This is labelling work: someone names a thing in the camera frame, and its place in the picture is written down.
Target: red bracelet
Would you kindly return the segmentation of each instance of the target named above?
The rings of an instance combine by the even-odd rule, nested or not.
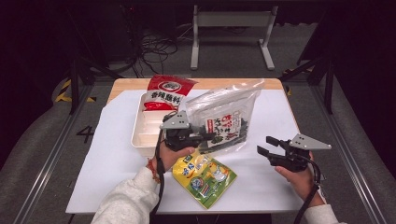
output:
[[[161,180],[157,175],[157,171],[154,169],[154,166],[152,165],[151,159],[148,159],[148,164],[146,165],[146,167],[149,168],[150,171],[152,172],[152,179],[155,180],[155,182],[157,182],[157,184],[161,183]]]

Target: human hand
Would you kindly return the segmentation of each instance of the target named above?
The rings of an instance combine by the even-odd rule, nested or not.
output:
[[[300,196],[301,199],[305,201],[314,185],[314,180],[311,170],[309,168],[306,168],[304,171],[294,173],[282,166],[276,166],[275,170],[281,175],[283,175],[288,180],[288,182],[291,183],[296,193]],[[322,204],[324,204],[322,198],[318,193],[316,193],[311,203],[309,204],[309,207],[322,205]]]
[[[188,156],[194,153],[194,151],[194,147],[185,147],[179,151],[174,151],[167,147],[164,141],[161,141],[160,157],[163,161],[163,168],[165,169],[165,172],[168,171],[180,157]],[[155,156],[152,158],[152,165],[154,169],[157,170],[157,159],[155,158]]]

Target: white table surface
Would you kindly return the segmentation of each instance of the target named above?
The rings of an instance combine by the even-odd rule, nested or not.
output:
[[[147,163],[131,144],[134,118],[145,92],[124,91],[104,107],[66,213],[95,213],[118,183],[133,178]],[[183,103],[204,92],[192,90]],[[284,155],[281,147],[265,143],[265,137],[288,140],[298,132],[285,93],[262,90],[253,109],[246,144],[239,151],[216,157],[238,175],[221,198],[206,210],[167,172],[158,214],[278,213],[300,209],[303,202],[290,183],[257,153],[259,145]]]

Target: yellow snack bag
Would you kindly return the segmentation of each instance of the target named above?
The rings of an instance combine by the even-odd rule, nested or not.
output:
[[[236,179],[236,173],[229,167],[207,154],[201,155],[198,150],[178,159],[172,173],[175,180],[206,209],[210,208]]]

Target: dark background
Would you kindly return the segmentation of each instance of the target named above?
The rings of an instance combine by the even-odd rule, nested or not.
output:
[[[396,18],[391,5],[388,1],[354,5],[357,19],[345,27],[342,47],[335,52],[333,62],[335,75],[362,127],[395,175],[391,140],[396,136]],[[138,50],[138,43],[131,40],[137,24],[176,38],[176,27],[191,22],[192,6],[125,8],[126,14],[119,5],[67,6],[62,1],[45,0],[0,3],[0,167],[29,125],[52,107],[52,92],[68,76],[69,64],[77,55],[102,66],[131,61]],[[276,25],[319,22],[323,13],[324,8],[318,6],[280,7]],[[133,15],[129,18],[132,26],[125,15]],[[308,47],[317,51],[307,54],[306,59],[326,47],[331,40],[326,31],[330,32],[325,27],[321,35],[313,36]]]

